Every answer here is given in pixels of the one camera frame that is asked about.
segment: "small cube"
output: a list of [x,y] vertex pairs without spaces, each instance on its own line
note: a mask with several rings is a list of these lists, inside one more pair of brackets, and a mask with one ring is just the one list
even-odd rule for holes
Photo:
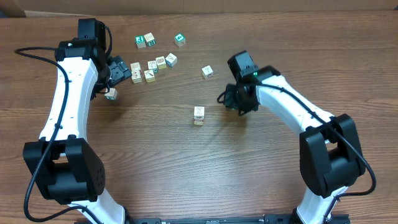
[[114,88],[110,88],[108,93],[105,93],[105,98],[108,100],[116,100],[118,97],[118,92]]
[[164,60],[164,57],[157,57],[156,58],[156,64],[158,69],[163,69],[166,67],[166,61]]
[[139,83],[142,81],[142,70],[139,62],[130,64],[131,66],[131,79],[133,83]]
[[175,44],[177,44],[177,46],[179,46],[179,47],[184,46],[184,44],[186,43],[185,36],[182,35],[181,33],[177,34],[177,35],[174,37],[174,42],[175,42]]
[[205,108],[202,106],[196,106],[193,112],[193,124],[203,125],[205,121]]
[[211,69],[210,65],[207,65],[201,70],[201,74],[203,75],[203,77],[205,77],[205,79],[207,79],[212,77],[214,72],[213,69]]
[[145,71],[144,74],[145,74],[145,79],[147,80],[147,82],[156,81],[154,71],[152,69]]
[[156,61],[150,61],[150,62],[148,62],[148,69],[149,70],[153,70],[154,71],[154,73],[157,73],[158,72],[158,69],[157,69],[157,65],[156,65]]
[[155,37],[152,35],[152,33],[144,35],[144,38],[145,42],[147,42],[148,47],[156,44]]
[[131,72],[131,79],[132,79],[133,83],[141,82],[142,81],[141,71],[140,70],[132,71]]
[[137,36],[136,37],[136,44],[137,44],[137,47],[140,49],[140,48],[143,48],[143,47],[146,47],[146,44],[145,44],[145,40],[144,40],[144,36],[143,35],[141,35],[141,36]]
[[169,53],[166,57],[166,64],[173,67],[177,63],[177,57],[174,54]]

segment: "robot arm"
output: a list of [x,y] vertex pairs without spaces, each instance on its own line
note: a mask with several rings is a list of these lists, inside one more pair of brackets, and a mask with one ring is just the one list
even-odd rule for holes
[[[302,102],[304,102],[312,111],[326,122],[330,122],[330,118],[334,117],[331,113],[323,111],[304,98],[300,93],[295,91],[282,75],[271,76],[262,81],[263,84],[283,87],[287,91],[293,93]],[[264,86],[256,87],[257,100],[260,105],[269,108],[277,115],[297,136],[305,132],[308,127],[319,127],[321,122],[314,119],[301,105],[299,105],[292,97],[279,90],[267,88]],[[310,189],[305,191],[304,198],[297,207],[295,214],[302,223],[316,224],[322,223],[323,217],[332,203],[333,197],[342,194],[348,187],[340,187],[332,192],[329,197],[315,195]]]
[[[329,122],[330,118],[333,117],[331,113],[323,111],[295,91],[282,75],[273,75],[263,80],[262,83],[283,87],[290,91],[326,122]],[[257,86],[256,95],[259,104],[269,108],[274,114],[279,116],[297,136],[306,131],[307,127],[319,127],[322,125],[321,122],[313,118],[301,105],[284,92]]]
[[[239,110],[239,115],[257,111],[259,105],[265,106],[300,139],[300,172],[308,189],[302,203],[294,210],[291,223],[319,224],[323,223],[325,216],[331,220],[331,213],[326,212],[334,203],[333,198],[353,185],[365,169],[359,158],[347,150],[345,144],[339,142],[299,101],[361,153],[353,120],[346,114],[334,117],[315,106],[295,91],[273,67],[259,69],[246,51],[231,57],[228,65],[236,85],[227,85],[226,91],[218,98],[219,101],[224,95],[224,100],[219,103]],[[328,151],[326,144],[330,142],[337,142],[338,147]]]
[[[128,79],[131,72],[120,56],[106,58],[102,22],[80,19],[78,27],[78,38],[60,42],[55,53],[58,64],[68,75],[69,91],[60,129],[35,182],[47,200],[70,207],[86,207],[101,223],[125,224],[129,222],[128,212],[105,189],[104,165],[87,143],[86,124],[90,101],[96,94]],[[65,77],[60,69],[57,76],[51,112],[40,140],[27,142],[24,147],[24,160],[32,174],[60,115]],[[68,162],[54,163],[62,156],[66,156]],[[95,223],[88,212],[78,210]]]

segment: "block with green symbol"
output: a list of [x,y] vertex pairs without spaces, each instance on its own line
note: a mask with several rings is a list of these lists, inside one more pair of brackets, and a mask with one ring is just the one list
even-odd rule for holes
[[148,47],[156,44],[155,37],[152,35],[152,33],[144,35],[144,38],[145,42],[147,42]]
[[174,42],[175,44],[177,44],[177,46],[182,47],[184,46],[184,44],[187,42],[186,38],[184,35],[182,35],[181,33],[177,34],[174,37]]
[[110,88],[107,93],[105,93],[105,98],[108,100],[116,100],[116,97],[118,96],[118,91],[114,88]]
[[157,63],[155,60],[148,62],[148,69],[154,71],[154,73],[158,72]]
[[137,47],[138,47],[138,48],[146,47],[146,44],[145,44],[145,40],[144,40],[144,36],[143,36],[143,35],[137,36],[137,37],[136,37],[136,44],[137,44]]

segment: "wooden table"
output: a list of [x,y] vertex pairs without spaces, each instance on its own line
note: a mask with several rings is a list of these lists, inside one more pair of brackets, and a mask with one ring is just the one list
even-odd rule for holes
[[[398,13],[300,12],[197,16],[97,17],[110,26],[113,55],[127,63],[170,52],[174,68],[154,83],[117,86],[116,102],[91,102],[88,141],[104,162],[106,188],[133,217],[199,218],[291,213],[305,184],[299,145],[266,108],[238,117],[216,102],[234,78],[226,64],[247,49],[260,67],[271,64],[310,101],[356,121],[363,154],[378,180],[365,197],[344,198],[335,213],[352,223],[396,223],[398,209]],[[77,35],[77,18],[0,19],[0,223],[30,223],[22,204],[30,173],[25,142],[36,141],[49,115],[53,65],[14,49],[56,47]],[[152,32],[154,47],[137,49],[134,37]],[[178,48],[174,35],[187,44]],[[33,52],[53,59],[52,52]],[[214,77],[204,80],[201,68]],[[193,107],[205,106],[203,127]],[[349,190],[366,190],[368,174]],[[46,201],[35,187],[36,217],[65,206]],[[49,223],[83,219],[78,212]]]

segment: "black cable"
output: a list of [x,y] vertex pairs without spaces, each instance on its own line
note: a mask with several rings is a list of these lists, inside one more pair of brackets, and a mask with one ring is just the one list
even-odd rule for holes
[[112,52],[112,34],[111,34],[111,29],[108,26],[105,26],[105,29],[108,31],[109,34],[109,48],[105,53],[105,58],[108,59],[108,57],[111,55]]
[[225,102],[225,98],[223,101],[221,101],[221,97],[223,97],[226,93],[228,92],[228,90],[225,90],[224,92],[222,92],[218,97],[217,97],[217,103],[224,103]]
[[107,93],[109,93],[111,91],[111,88],[109,87],[109,82],[108,82],[108,84],[106,84],[106,90],[105,90],[105,92],[98,92],[99,94],[107,94]]
[[[325,215],[324,215],[324,219],[323,222],[325,223],[327,221],[327,217],[328,215],[331,213],[331,211],[333,210],[333,207],[335,206],[336,201],[340,201],[341,197],[346,197],[346,196],[363,196],[363,195],[368,195],[370,193],[372,193],[374,191],[374,189],[376,188],[376,176],[374,175],[374,172],[371,168],[371,166],[368,164],[368,162],[366,161],[366,159],[354,148],[353,145],[351,145],[347,139],[345,139],[338,131],[336,131],[333,127],[331,127],[331,125],[329,123],[327,123],[326,121],[322,120],[317,114],[316,112],[312,111],[302,100],[300,100],[296,95],[294,95],[293,93],[291,93],[290,91],[286,90],[283,87],[279,87],[279,86],[274,86],[274,85],[268,85],[268,84],[263,84],[263,83],[255,83],[255,84],[244,84],[244,86],[247,87],[256,87],[256,86],[263,86],[263,87],[268,87],[268,88],[273,88],[275,90],[279,90],[281,92],[284,92],[286,94],[288,94],[290,97],[292,97],[297,103],[299,103],[310,115],[312,115],[315,119],[317,119],[319,122],[321,122],[322,124],[324,124],[340,141],[344,142],[346,147],[350,148],[358,157],[359,159],[362,161],[362,163],[365,165],[366,169],[369,172],[369,175],[371,176],[372,179],[372,186],[369,188],[369,190],[364,191],[364,192],[350,192],[350,193],[342,193],[339,195],[334,196],[331,204],[328,207],[328,210],[326,211]],[[217,99],[217,101],[220,101],[220,98],[226,94],[226,91],[224,91]]]
[[63,69],[63,67],[60,64],[58,64],[57,62],[54,62],[53,60],[50,60],[50,59],[47,59],[47,58],[43,58],[43,57],[39,57],[39,56],[36,56],[36,55],[22,53],[22,51],[25,51],[25,50],[56,50],[55,48],[53,48],[53,47],[25,47],[25,48],[21,48],[21,49],[16,49],[14,52],[16,54],[19,54],[19,55],[22,55],[22,56],[25,56],[25,57],[34,58],[34,59],[37,59],[37,60],[42,60],[44,62],[48,62],[48,63],[50,63],[52,65],[57,66],[61,70],[61,72],[63,73],[63,76],[65,78],[65,94],[63,96],[62,106],[61,106],[60,114],[58,116],[58,120],[55,123],[54,132],[53,132],[53,134],[52,134],[52,136],[50,138],[49,143],[47,144],[47,147],[45,148],[45,151],[44,151],[42,157],[40,158],[39,163],[37,164],[37,167],[36,167],[34,173],[32,174],[32,178],[30,179],[29,186],[28,186],[28,188],[26,190],[25,200],[24,200],[24,213],[25,213],[25,216],[26,216],[26,218],[28,218],[32,222],[46,222],[46,221],[51,220],[51,219],[53,219],[55,217],[63,215],[65,213],[69,212],[69,211],[76,210],[76,209],[82,209],[82,212],[87,212],[87,214],[97,224],[101,224],[101,222],[95,217],[95,215],[91,211],[89,211],[86,207],[80,206],[80,205],[66,208],[66,209],[62,210],[61,212],[57,212],[57,213],[55,213],[53,215],[50,215],[49,217],[45,217],[45,218],[34,218],[29,213],[29,199],[30,199],[30,193],[32,193],[33,185],[34,185],[34,183],[36,181],[37,175],[39,174],[40,168],[42,167],[42,165],[44,163],[44,159],[47,157],[47,154],[51,150],[51,145],[53,144],[53,142],[55,140],[55,137],[58,134],[59,129],[62,128],[61,127],[61,121],[62,121],[62,116],[63,116],[63,114],[65,112],[65,107],[67,105],[67,100],[68,100],[69,79],[68,79],[68,75],[67,75],[65,69]]

